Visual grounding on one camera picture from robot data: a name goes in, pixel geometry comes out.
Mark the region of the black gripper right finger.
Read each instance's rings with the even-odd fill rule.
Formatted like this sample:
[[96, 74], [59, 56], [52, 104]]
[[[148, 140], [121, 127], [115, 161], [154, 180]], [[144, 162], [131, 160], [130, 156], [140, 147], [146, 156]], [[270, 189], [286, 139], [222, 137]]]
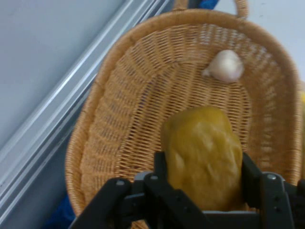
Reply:
[[292, 185], [277, 173], [261, 171], [243, 153], [242, 187], [247, 205], [259, 210], [262, 229], [305, 227], [304, 179]]

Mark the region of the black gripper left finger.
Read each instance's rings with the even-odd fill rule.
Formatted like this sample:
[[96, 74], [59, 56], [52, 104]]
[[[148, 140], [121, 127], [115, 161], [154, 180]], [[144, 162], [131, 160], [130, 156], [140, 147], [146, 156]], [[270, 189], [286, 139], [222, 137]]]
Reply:
[[206, 229], [206, 216], [166, 175], [165, 154], [156, 152], [153, 172], [134, 182], [109, 179], [70, 228], [128, 229], [144, 220], [151, 229]]

